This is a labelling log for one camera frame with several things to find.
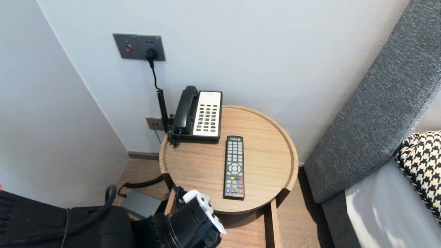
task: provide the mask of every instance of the baseboard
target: baseboard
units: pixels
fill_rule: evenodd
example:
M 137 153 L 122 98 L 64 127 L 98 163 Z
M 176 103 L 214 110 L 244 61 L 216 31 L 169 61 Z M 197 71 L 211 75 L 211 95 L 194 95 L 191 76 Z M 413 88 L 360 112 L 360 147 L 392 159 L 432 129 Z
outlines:
M 159 154 L 154 152 L 128 151 L 127 155 L 135 159 L 159 160 Z

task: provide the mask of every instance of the telephone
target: telephone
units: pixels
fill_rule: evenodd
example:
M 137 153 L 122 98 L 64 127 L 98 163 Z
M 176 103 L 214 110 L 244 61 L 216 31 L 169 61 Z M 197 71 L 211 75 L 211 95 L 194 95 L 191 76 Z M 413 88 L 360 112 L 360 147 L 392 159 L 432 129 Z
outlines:
M 171 140 L 218 141 L 221 137 L 222 92 L 199 91 L 187 86 L 182 92 L 171 129 Z

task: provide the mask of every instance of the tv remote control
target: tv remote control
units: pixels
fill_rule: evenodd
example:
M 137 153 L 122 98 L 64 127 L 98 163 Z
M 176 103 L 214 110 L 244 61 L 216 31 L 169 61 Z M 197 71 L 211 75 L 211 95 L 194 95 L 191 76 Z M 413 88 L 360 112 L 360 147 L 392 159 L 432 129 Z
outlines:
M 243 137 L 228 136 L 225 148 L 224 198 L 245 198 L 243 164 Z

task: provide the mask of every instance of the table leg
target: table leg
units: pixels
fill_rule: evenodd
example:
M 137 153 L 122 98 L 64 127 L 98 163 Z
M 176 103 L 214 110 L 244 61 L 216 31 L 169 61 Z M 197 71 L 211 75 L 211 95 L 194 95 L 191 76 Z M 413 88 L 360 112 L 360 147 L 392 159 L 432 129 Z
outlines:
M 279 222 L 277 220 L 277 203 L 273 199 L 265 206 L 265 239 L 267 248 L 281 248 L 282 239 L 279 232 Z

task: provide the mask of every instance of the wall plate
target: wall plate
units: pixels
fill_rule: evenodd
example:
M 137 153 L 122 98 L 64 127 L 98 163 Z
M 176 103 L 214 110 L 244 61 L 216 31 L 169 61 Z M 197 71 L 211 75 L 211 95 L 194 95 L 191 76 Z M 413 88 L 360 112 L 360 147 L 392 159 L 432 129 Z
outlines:
M 161 36 L 113 34 L 113 38 L 123 59 L 146 60 L 147 50 L 153 48 L 158 54 L 155 60 L 165 61 Z

